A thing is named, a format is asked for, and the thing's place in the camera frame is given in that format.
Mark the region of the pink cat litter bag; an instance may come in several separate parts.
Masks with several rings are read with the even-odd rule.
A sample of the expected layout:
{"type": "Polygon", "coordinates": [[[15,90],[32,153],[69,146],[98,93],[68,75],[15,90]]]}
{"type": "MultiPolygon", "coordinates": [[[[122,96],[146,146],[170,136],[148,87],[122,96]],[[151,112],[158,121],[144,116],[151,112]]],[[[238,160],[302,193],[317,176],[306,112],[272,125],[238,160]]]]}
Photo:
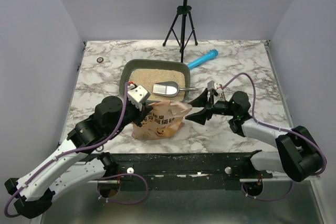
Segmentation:
{"type": "Polygon", "coordinates": [[[151,103],[153,110],[141,122],[133,125],[132,137],[137,140],[171,138],[184,126],[184,118],[191,110],[190,104],[165,100],[151,103]]]}

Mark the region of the silver metal scoop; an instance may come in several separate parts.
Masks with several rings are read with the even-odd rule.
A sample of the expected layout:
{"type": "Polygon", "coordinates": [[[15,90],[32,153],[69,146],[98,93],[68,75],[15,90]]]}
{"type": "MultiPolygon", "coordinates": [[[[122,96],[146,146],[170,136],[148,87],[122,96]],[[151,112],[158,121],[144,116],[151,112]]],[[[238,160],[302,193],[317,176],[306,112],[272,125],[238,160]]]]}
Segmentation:
{"type": "Polygon", "coordinates": [[[174,97],[179,94],[180,91],[189,92],[197,90],[198,88],[194,87],[181,88],[179,84],[174,81],[159,82],[153,85],[153,93],[165,97],[174,97]]]}

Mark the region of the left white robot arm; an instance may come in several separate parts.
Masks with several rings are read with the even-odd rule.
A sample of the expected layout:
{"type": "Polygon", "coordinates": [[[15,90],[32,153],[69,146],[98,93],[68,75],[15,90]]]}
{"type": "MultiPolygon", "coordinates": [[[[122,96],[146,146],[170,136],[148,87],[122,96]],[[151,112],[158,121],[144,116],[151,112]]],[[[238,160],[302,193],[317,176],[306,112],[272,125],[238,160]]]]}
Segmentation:
{"type": "Polygon", "coordinates": [[[128,124],[140,126],[152,109],[145,101],[134,102],[129,95],[123,100],[115,96],[104,98],[94,113],[77,123],[57,149],[33,171],[5,182],[11,195],[4,208],[5,216],[34,219],[73,187],[91,180],[112,179],[118,174],[119,165],[107,152],[79,166],[76,163],[115,138],[128,124]]]}

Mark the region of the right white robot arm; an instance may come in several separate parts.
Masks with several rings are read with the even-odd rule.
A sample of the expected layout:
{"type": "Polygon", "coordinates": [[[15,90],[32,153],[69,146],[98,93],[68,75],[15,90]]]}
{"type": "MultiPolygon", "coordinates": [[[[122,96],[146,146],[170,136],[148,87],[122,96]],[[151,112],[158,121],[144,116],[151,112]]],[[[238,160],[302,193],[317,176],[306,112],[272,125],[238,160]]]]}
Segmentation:
{"type": "Polygon", "coordinates": [[[204,90],[189,104],[200,111],[186,116],[186,119],[201,125],[212,116],[231,116],[228,121],[231,131],[241,137],[264,142],[276,149],[274,152],[254,151],[248,161],[241,165],[242,173],[249,178],[260,171],[285,173],[295,182],[314,176],[326,167],[326,159],[313,140],[310,132],[303,126],[283,129],[256,121],[250,114],[247,93],[236,91],[230,100],[218,100],[217,91],[204,90]]]}

